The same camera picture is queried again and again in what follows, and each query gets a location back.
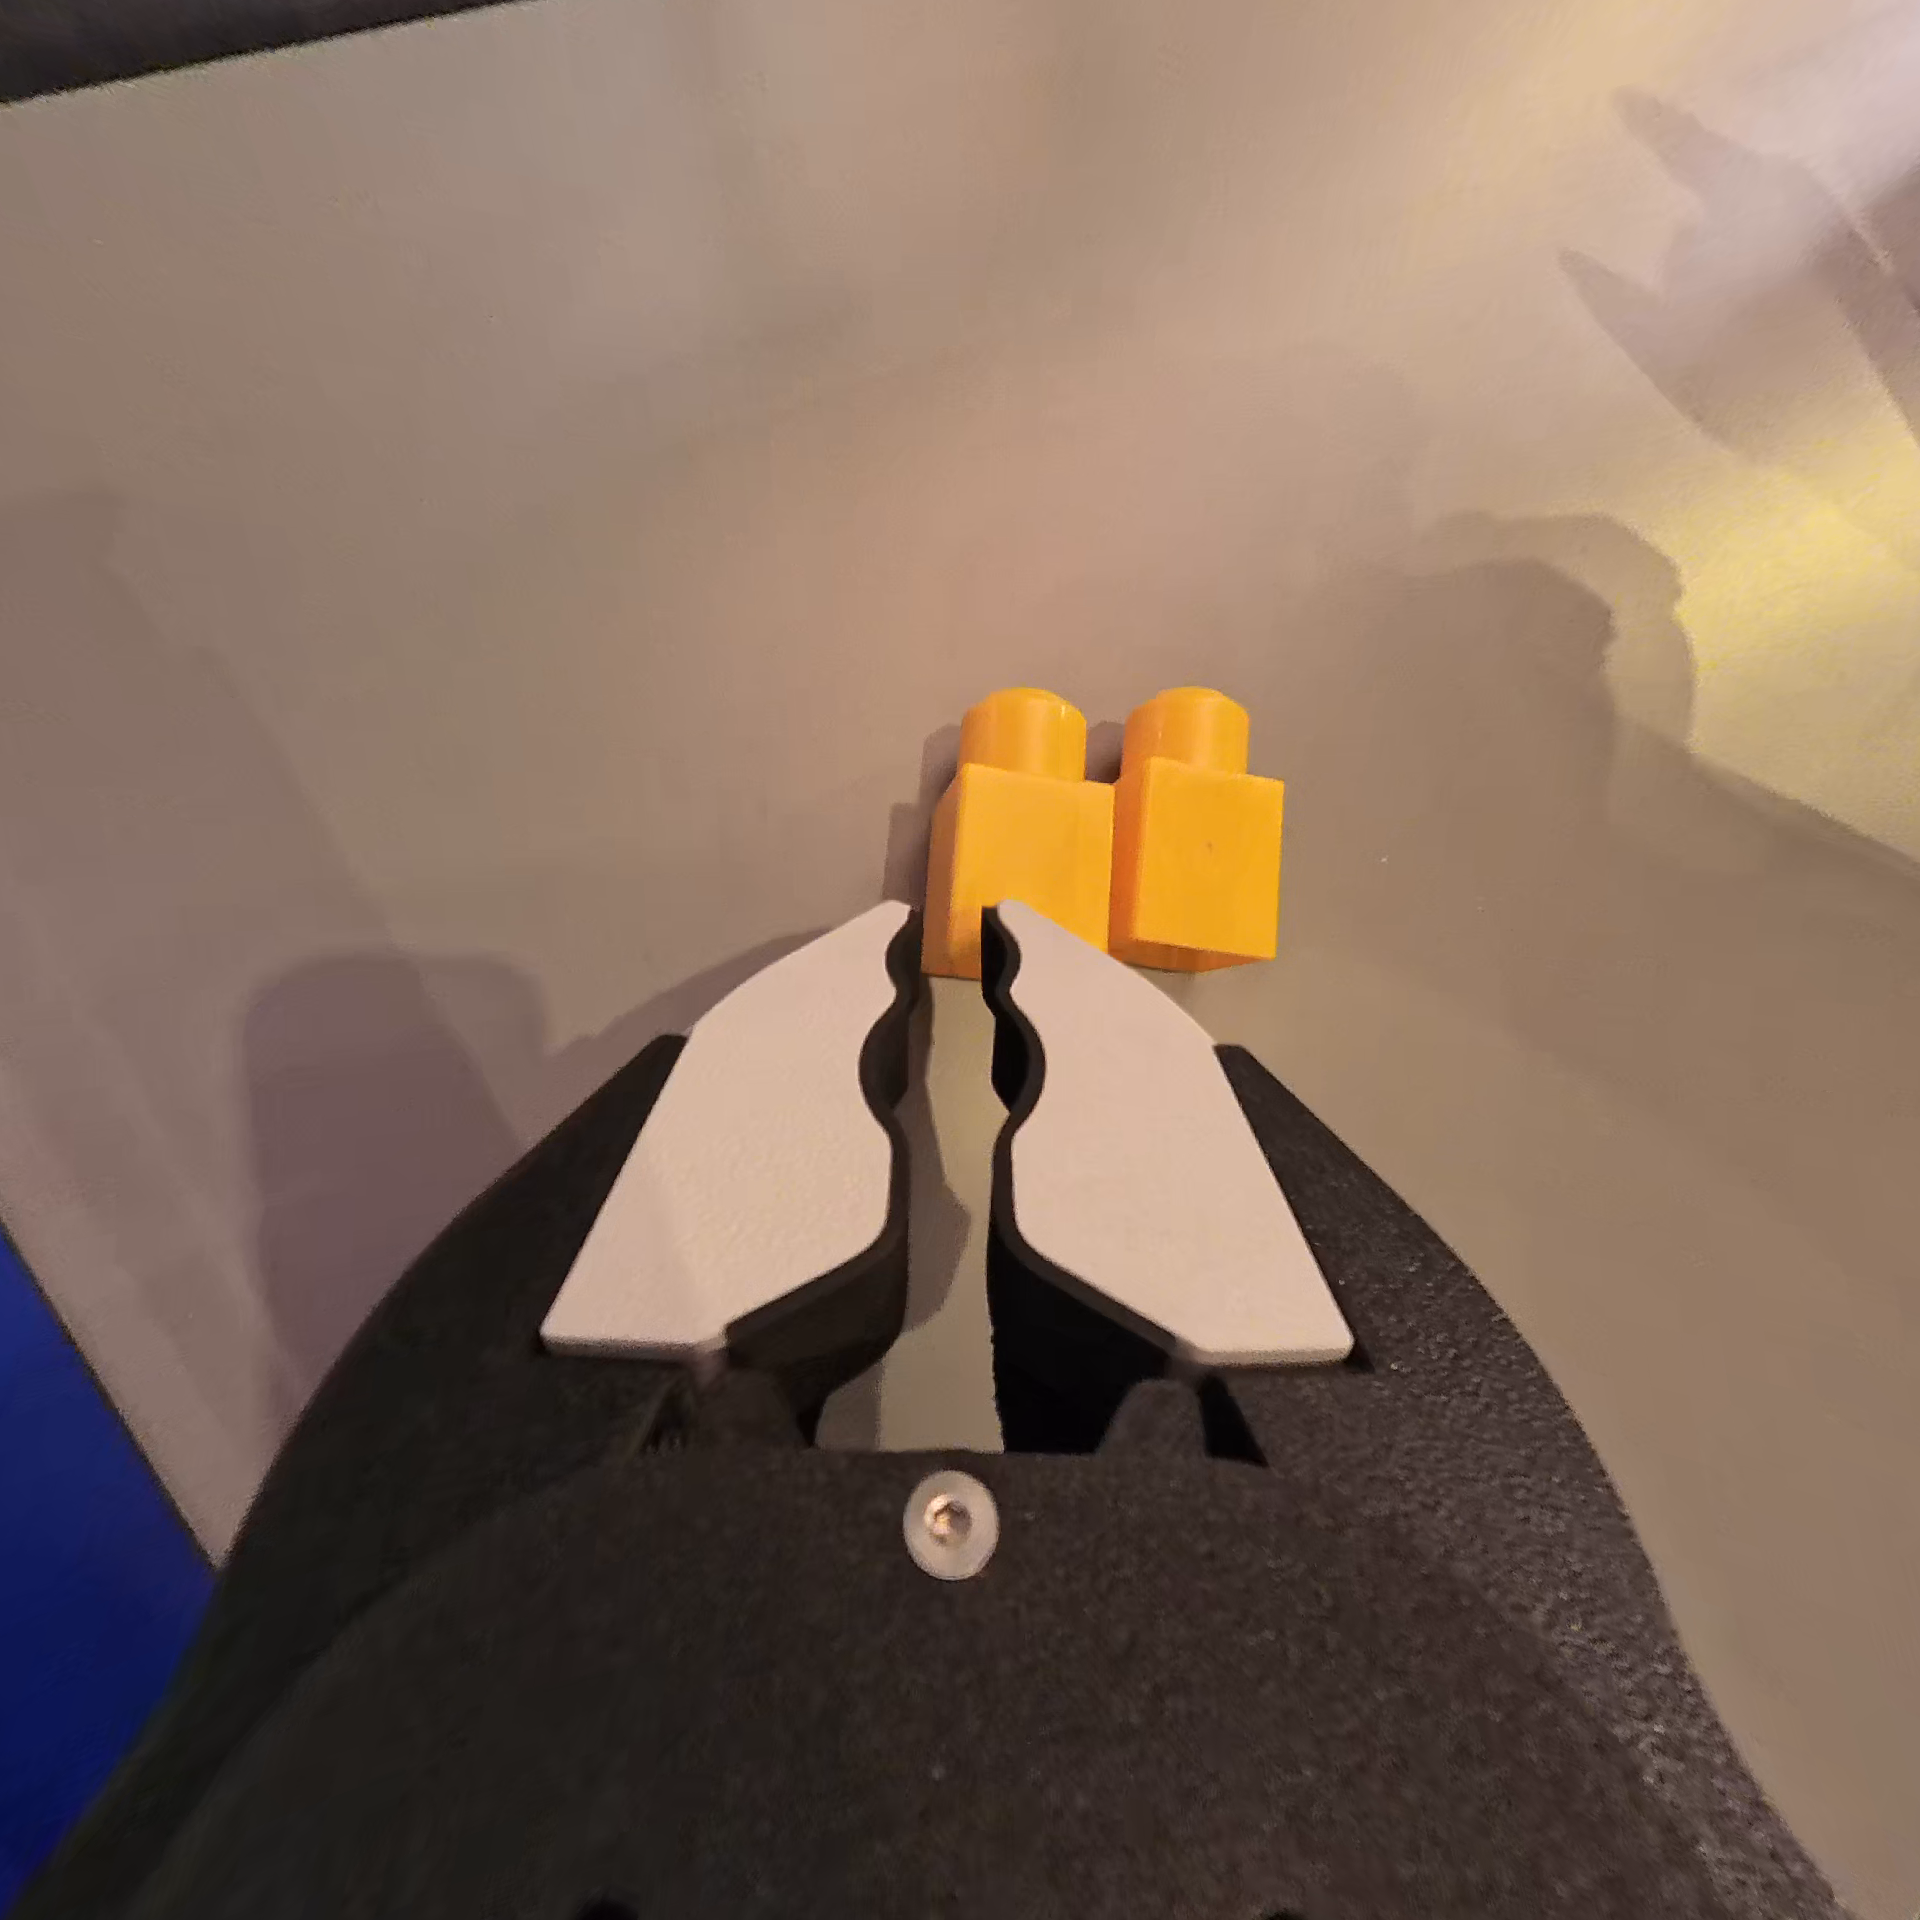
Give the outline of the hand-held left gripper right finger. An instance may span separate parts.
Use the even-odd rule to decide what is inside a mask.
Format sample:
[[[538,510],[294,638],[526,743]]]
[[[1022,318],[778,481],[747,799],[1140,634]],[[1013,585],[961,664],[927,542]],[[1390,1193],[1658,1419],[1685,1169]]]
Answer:
[[[985,1298],[1006,1452],[1094,1452],[1149,1380],[1340,1368],[1358,1334],[1211,1036],[1002,900],[979,924],[1002,1127]]]

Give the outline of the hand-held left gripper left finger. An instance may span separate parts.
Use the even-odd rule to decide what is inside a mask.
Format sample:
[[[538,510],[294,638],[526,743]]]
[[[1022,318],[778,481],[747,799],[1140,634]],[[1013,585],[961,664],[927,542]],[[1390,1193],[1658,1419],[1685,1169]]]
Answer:
[[[778,1392],[804,1437],[905,1325],[920,917],[877,900],[686,1033],[538,1334]]]

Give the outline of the yellow one-stud toy block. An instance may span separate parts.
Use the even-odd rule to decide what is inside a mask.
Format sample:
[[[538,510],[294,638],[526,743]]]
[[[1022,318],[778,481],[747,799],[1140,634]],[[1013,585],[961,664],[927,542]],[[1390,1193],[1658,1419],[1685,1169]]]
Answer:
[[[963,715],[957,771],[929,817],[927,976],[979,980],[979,919],[1022,900],[1084,942],[1110,942],[1114,788],[1086,778],[1086,718],[1006,687]]]
[[[1114,779],[1107,946],[1130,965],[1267,962],[1281,935],[1281,778],[1249,771],[1249,715],[1173,687],[1125,715]]]

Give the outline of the blue plastic bin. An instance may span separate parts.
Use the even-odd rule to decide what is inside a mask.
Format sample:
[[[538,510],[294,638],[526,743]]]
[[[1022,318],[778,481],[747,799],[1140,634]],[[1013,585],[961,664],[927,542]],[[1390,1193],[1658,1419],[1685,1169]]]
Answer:
[[[3,1910],[157,1711],[204,1550],[3,1238]]]

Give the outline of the grey desk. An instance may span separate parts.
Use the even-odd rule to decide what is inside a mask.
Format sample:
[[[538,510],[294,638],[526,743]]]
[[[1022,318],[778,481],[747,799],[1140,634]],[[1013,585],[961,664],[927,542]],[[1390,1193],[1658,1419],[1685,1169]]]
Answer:
[[[1916,1690],[1916,2],[518,2],[3,109],[3,1222],[218,1559],[961,711],[1211,682],[1183,987],[1740,1719]]]

